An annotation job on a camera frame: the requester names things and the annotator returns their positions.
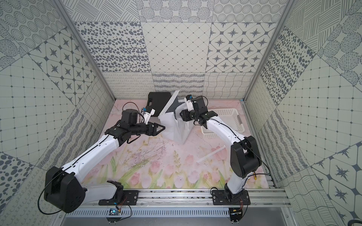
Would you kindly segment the white insulated delivery bag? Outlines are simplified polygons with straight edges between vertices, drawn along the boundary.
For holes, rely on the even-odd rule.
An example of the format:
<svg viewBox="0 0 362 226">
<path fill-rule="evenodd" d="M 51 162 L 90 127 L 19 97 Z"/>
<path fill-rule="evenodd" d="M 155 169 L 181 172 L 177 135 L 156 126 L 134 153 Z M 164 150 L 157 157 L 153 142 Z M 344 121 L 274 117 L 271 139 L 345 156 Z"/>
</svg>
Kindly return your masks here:
<svg viewBox="0 0 362 226">
<path fill-rule="evenodd" d="M 184 121 L 180 115 L 183 110 L 188 111 L 188 107 L 184 100 L 178 99 L 179 92 L 177 90 L 172 94 L 158 118 L 161 125 L 165 126 L 163 137 L 183 145 L 194 124 L 192 121 Z"/>
</svg>

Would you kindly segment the white adhesive strip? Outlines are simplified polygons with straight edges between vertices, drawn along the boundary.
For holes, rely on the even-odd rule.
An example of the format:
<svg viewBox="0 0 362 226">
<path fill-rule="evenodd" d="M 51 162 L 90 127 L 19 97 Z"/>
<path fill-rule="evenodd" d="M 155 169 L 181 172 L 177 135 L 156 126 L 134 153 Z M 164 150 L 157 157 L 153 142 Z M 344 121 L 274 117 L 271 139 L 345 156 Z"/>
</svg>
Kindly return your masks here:
<svg viewBox="0 0 362 226">
<path fill-rule="evenodd" d="M 196 163 L 200 163 L 200 162 L 204 161 L 205 159 L 207 159 L 207 158 L 209 158 L 209 157 L 213 156 L 214 154 L 216 154 L 216 153 L 220 152 L 221 150 L 224 150 L 225 148 L 226 148 L 225 146 L 222 146 L 222 147 L 220 147 L 220 148 L 216 149 L 215 151 L 213 151 L 213 152 L 211 152 L 211 153 L 209 153 L 209 154 L 205 155 L 204 157 L 200 158 L 199 160 L 197 160 L 197 161 L 196 161 Z"/>
</svg>

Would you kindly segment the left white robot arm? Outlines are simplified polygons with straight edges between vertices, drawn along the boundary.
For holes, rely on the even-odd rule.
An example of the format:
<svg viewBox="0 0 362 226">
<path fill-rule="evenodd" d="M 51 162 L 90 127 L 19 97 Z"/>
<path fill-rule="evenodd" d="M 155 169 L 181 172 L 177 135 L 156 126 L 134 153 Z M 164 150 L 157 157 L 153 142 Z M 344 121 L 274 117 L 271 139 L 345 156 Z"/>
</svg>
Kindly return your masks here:
<svg viewBox="0 0 362 226">
<path fill-rule="evenodd" d="M 152 114 L 134 109 L 122 112 L 121 119 L 85 152 L 62 167 L 52 167 L 46 173 L 45 188 L 40 194 L 48 203 L 60 211 L 71 213 L 84 203 L 105 202 L 119 206 L 125 201 L 123 185 L 108 180 L 103 185 L 86 187 L 82 182 L 90 171 L 111 152 L 123 144 L 131 144 L 132 137 L 157 136 L 166 128 L 149 122 Z"/>
</svg>

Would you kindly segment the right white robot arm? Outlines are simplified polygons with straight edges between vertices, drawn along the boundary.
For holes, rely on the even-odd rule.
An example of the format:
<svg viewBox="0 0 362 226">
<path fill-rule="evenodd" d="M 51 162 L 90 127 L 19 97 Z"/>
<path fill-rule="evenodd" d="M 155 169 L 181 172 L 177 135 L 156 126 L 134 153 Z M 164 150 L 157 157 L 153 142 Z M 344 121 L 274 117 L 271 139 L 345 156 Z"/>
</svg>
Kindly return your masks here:
<svg viewBox="0 0 362 226">
<path fill-rule="evenodd" d="M 230 148 L 230 165 L 233 174 L 225 184 L 224 192 L 230 198 L 241 195 L 250 176 L 262 165 L 256 140 L 243 137 L 221 120 L 217 113 L 209 111 L 203 96 L 184 98 L 187 109 L 180 116 L 183 121 L 194 121 L 216 134 Z"/>
</svg>

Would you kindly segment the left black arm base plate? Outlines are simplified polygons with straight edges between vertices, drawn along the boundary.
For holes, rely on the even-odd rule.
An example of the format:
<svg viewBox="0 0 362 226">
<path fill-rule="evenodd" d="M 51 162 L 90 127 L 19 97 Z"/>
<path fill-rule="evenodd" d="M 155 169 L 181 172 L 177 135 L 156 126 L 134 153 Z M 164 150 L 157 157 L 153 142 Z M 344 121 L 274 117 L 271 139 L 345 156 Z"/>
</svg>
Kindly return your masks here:
<svg viewBox="0 0 362 226">
<path fill-rule="evenodd" d="M 107 206 L 107 205 L 130 205 L 135 206 L 137 204 L 139 196 L 139 190 L 119 190 L 116 191 L 115 195 L 108 200 L 99 200 L 99 206 Z"/>
</svg>

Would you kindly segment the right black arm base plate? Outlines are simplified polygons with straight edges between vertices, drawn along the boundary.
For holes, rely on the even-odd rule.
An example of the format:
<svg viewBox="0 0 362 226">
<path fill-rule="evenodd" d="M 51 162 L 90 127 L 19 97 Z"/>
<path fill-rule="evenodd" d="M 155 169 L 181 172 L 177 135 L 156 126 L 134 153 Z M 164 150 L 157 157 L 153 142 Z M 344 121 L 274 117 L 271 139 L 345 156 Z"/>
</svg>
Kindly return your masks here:
<svg viewBox="0 0 362 226">
<path fill-rule="evenodd" d="M 228 190 L 211 189 L 213 205 L 250 205 L 250 197 L 247 190 L 242 190 L 237 194 L 232 194 Z"/>
</svg>

